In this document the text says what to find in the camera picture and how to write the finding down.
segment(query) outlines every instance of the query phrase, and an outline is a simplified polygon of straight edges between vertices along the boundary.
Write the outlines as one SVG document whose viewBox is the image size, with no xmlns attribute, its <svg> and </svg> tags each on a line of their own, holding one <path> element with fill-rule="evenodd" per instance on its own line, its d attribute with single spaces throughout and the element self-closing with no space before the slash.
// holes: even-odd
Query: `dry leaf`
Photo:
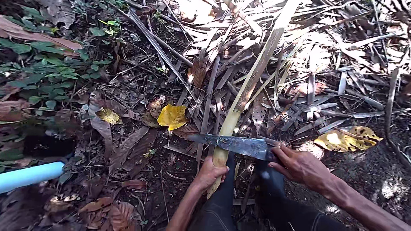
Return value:
<svg viewBox="0 0 411 231">
<path fill-rule="evenodd" d="M 110 222 L 114 231 L 135 231 L 136 224 L 133 218 L 134 206 L 127 202 L 113 205 L 109 212 Z"/>
<path fill-rule="evenodd" d="M 319 136 L 314 143 L 335 152 L 354 152 L 366 150 L 382 140 L 368 127 L 354 126 L 349 132 L 333 130 Z"/>
<path fill-rule="evenodd" d="M 203 80 L 205 75 L 206 65 L 198 58 L 193 59 L 193 67 L 187 71 L 188 82 L 194 83 L 194 86 L 201 88 L 203 86 Z"/>
<path fill-rule="evenodd" d="M 90 124 L 104 138 L 104 146 L 106 148 L 104 151 L 104 158 L 108 159 L 113 151 L 113 138 L 111 136 L 110 123 L 98 117 L 94 117 Z"/>
<path fill-rule="evenodd" d="M 121 183 L 121 187 L 127 187 L 127 189 L 145 189 L 147 186 L 145 181 L 142 180 L 128 180 Z"/>
<path fill-rule="evenodd" d="M 149 127 L 161 127 L 158 123 L 157 120 L 150 114 L 149 111 L 143 113 L 141 115 L 141 122 L 145 125 L 145 126 L 149 126 Z"/>
<path fill-rule="evenodd" d="M 129 137 L 124 140 L 120 146 L 112 152 L 110 156 L 110 167 L 109 172 L 112 173 L 114 170 L 119 169 L 127 159 L 127 156 L 131 152 L 131 149 L 136 145 L 137 142 L 148 132 L 148 127 L 142 127 L 135 131 Z"/>
<path fill-rule="evenodd" d="M 315 83 L 315 95 L 320 94 L 323 92 L 325 89 L 327 89 L 327 85 L 324 83 Z M 288 89 L 287 95 L 290 97 L 294 97 L 297 92 L 300 93 L 298 97 L 306 97 L 307 96 L 307 91 L 308 91 L 308 83 L 299 83 L 291 88 Z"/>
<path fill-rule="evenodd" d="M 177 129 L 174 129 L 173 133 L 183 139 L 186 139 L 187 136 L 189 135 L 198 134 L 199 130 L 197 129 L 195 125 L 186 125 L 186 126 L 181 126 Z"/>
<path fill-rule="evenodd" d="M 111 197 L 98 198 L 97 201 L 90 202 L 87 205 L 85 205 L 84 207 L 82 207 L 79 210 L 79 213 L 97 211 L 97 210 L 99 210 L 103 207 L 106 207 L 106 206 L 110 205 L 113 202 L 113 200 L 114 199 L 111 198 Z"/>
<path fill-rule="evenodd" d="M 168 104 L 161 110 L 160 116 L 158 117 L 158 124 L 161 126 L 168 126 L 169 131 L 183 126 L 187 123 L 185 118 L 186 106 L 172 106 Z"/>
<path fill-rule="evenodd" d="M 22 99 L 18 101 L 0 102 L 0 121 L 20 121 L 24 119 L 23 111 L 20 108 L 28 108 L 30 104 Z"/>
<path fill-rule="evenodd" d="M 21 40 L 52 42 L 59 47 L 66 48 L 67 50 L 64 51 L 64 55 L 73 58 L 79 56 L 79 54 L 74 54 L 74 51 L 83 48 L 80 44 L 66 39 L 52 38 L 41 33 L 28 32 L 23 27 L 7 20 L 5 16 L 0 15 L 0 37 L 8 38 L 9 36 Z"/>
<path fill-rule="evenodd" d="M 100 111 L 96 111 L 96 115 L 111 124 L 122 124 L 123 122 L 120 119 L 120 116 L 114 111 L 108 108 L 101 108 Z"/>
</svg>

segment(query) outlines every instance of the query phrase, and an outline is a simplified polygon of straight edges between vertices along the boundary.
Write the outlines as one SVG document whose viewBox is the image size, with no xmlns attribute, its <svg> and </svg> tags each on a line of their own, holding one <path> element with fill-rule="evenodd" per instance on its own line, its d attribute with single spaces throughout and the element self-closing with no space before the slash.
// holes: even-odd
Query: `dry stick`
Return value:
<svg viewBox="0 0 411 231">
<path fill-rule="evenodd" d="M 201 134 L 205 134 L 206 130 L 207 130 L 208 117 L 210 116 L 210 104 L 211 104 L 211 99 L 212 99 L 212 89 L 214 87 L 214 81 L 215 81 L 215 77 L 217 75 L 217 69 L 218 69 L 219 64 L 220 64 L 220 56 L 217 56 L 215 61 L 214 61 L 214 67 L 212 68 L 210 81 L 208 82 L 207 102 L 206 102 L 205 109 L 204 109 L 203 123 L 201 124 L 201 130 L 200 130 Z M 204 147 L 204 144 L 199 143 L 199 147 L 197 148 L 197 155 L 196 155 L 197 171 L 200 170 L 200 160 L 201 160 L 201 154 L 203 153 L 203 147 Z"/>
<path fill-rule="evenodd" d="M 138 18 L 136 13 L 132 8 L 130 8 L 130 14 L 126 14 L 119 8 L 117 8 L 114 4 L 110 3 L 115 9 L 117 9 L 121 14 L 124 16 L 130 18 L 137 26 L 138 28 L 143 32 L 143 34 L 147 37 L 147 39 L 150 41 L 150 43 L 153 45 L 153 47 L 159 52 L 161 57 L 166 61 L 167 65 L 170 67 L 170 69 L 177 75 L 178 79 L 184 84 L 185 88 L 187 89 L 188 93 L 190 93 L 191 97 L 193 97 L 194 100 L 196 100 L 196 97 L 194 96 L 193 92 L 191 91 L 190 87 L 186 84 L 184 78 L 181 76 L 181 74 L 178 72 L 178 70 L 175 68 L 171 60 L 167 57 L 167 55 L 164 53 L 163 49 L 161 49 L 160 45 L 155 41 L 155 38 L 150 34 L 150 32 L 147 30 L 143 22 Z"/>
<path fill-rule="evenodd" d="M 393 104 L 394 104 L 394 97 L 395 97 L 395 87 L 397 84 L 397 79 L 399 76 L 399 70 L 400 67 L 397 67 L 391 74 L 391 80 L 390 80 L 390 91 L 388 94 L 388 99 L 387 99 L 387 105 L 386 105 L 386 114 L 385 114 L 385 135 L 388 144 L 390 147 L 394 150 L 395 154 L 397 154 L 397 158 L 400 160 L 400 162 L 408 168 L 408 170 L 411 171 L 411 160 L 410 157 L 408 157 L 405 153 L 401 152 L 399 147 L 394 144 L 394 142 L 391 139 L 391 115 L 393 113 Z"/>
<path fill-rule="evenodd" d="M 276 20 L 262 52 L 258 56 L 256 62 L 251 68 L 251 71 L 247 75 L 247 78 L 244 80 L 244 83 L 241 86 L 236 99 L 231 105 L 226 119 L 224 120 L 223 126 L 221 127 L 220 135 L 231 136 L 233 134 L 237 121 L 242 111 L 244 110 L 247 101 L 250 99 L 251 93 L 253 92 L 257 81 L 260 79 L 261 74 L 264 72 L 268 62 L 270 61 L 270 57 L 274 53 L 274 50 L 277 48 L 278 42 L 282 34 L 284 33 L 285 27 L 288 25 L 289 21 L 291 20 L 291 16 L 296 11 L 300 2 L 300 0 L 289 0 L 282 9 L 282 12 Z M 226 164 L 227 157 L 228 152 L 226 150 L 215 148 L 212 160 L 215 166 L 221 167 Z M 208 198 L 210 198 L 210 196 L 217 190 L 220 183 L 221 177 L 217 178 L 213 186 L 211 186 L 211 188 L 207 190 Z"/>
<path fill-rule="evenodd" d="M 184 34 L 185 38 L 187 39 L 187 41 L 190 41 L 190 39 L 188 39 L 188 37 L 187 37 L 186 34 L 188 34 L 188 35 L 191 37 L 191 39 L 194 40 L 194 38 L 191 36 L 191 34 L 186 31 L 186 29 L 182 26 L 182 24 L 180 23 L 180 21 L 178 20 L 178 18 L 174 15 L 173 11 L 172 11 L 171 8 L 170 8 L 170 5 L 168 5 L 168 3 L 167 3 L 166 1 L 164 1 L 164 0 L 163 0 L 163 2 L 164 2 L 164 4 L 167 6 L 168 10 L 169 10 L 170 13 L 173 15 L 173 17 L 175 18 L 177 24 L 180 26 L 180 28 L 181 28 L 181 30 L 183 31 L 183 34 Z"/>
</svg>

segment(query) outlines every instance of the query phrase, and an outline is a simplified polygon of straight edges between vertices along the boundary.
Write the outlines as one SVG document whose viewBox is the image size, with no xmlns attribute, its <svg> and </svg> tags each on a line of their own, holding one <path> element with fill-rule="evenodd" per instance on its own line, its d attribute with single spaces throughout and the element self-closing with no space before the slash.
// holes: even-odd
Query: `bamboo stalk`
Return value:
<svg viewBox="0 0 411 231">
<path fill-rule="evenodd" d="M 245 108 L 246 103 L 251 97 L 251 94 L 260 79 L 261 74 L 264 72 L 270 57 L 277 48 L 278 42 L 284 33 L 285 27 L 291 20 L 292 15 L 296 11 L 301 0 L 289 0 L 281 11 L 280 16 L 275 22 L 275 25 L 267 39 L 266 44 L 263 47 L 260 55 L 258 56 L 256 62 L 254 63 L 251 71 L 248 73 L 247 78 L 244 80 L 243 85 L 238 92 L 236 99 L 234 100 L 226 119 L 220 130 L 220 135 L 231 136 L 233 134 L 234 128 L 237 125 L 237 121 L 240 118 L 242 111 Z M 227 162 L 228 151 L 215 148 L 212 161 L 215 166 L 224 166 Z M 207 190 L 207 198 L 217 190 L 221 183 L 221 177 L 219 177 L 214 184 Z"/>
</svg>

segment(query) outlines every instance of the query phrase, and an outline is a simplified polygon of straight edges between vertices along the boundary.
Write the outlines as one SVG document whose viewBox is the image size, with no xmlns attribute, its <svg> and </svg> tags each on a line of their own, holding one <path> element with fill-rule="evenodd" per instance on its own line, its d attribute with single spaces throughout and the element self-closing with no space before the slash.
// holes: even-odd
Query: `yellow leaf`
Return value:
<svg viewBox="0 0 411 231">
<path fill-rule="evenodd" d="M 96 111 L 96 115 L 111 124 L 122 124 L 123 122 L 120 119 L 120 116 L 114 111 L 108 108 L 102 108 L 100 111 Z"/>
<path fill-rule="evenodd" d="M 186 106 L 165 106 L 157 119 L 157 122 L 161 126 L 168 126 L 169 131 L 183 126 L 187 123 L 187 119 L 184 117 Z"/>
<path fill-rule="evenodd" d="M 320 135 L 314 143 L 335 152 L 354 152 L 366 150 L 377 143 L 371 139 L 382 140 L 368 127 L 354 126 L 349 132 L 338 130 Z"/>
</svg>

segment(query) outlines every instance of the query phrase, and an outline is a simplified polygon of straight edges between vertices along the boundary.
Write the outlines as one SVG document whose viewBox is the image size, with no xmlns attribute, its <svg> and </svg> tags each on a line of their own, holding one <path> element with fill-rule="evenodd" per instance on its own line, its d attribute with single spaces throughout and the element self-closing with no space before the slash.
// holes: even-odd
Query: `blue pipe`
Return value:
<svg viewBox="0 0 411 231">
<path fill-rule="evenodd" d="M 42 164 L 0 174 L 0 193 L 51 180 L 63 174 L 63 162 Z"/>
</svg>

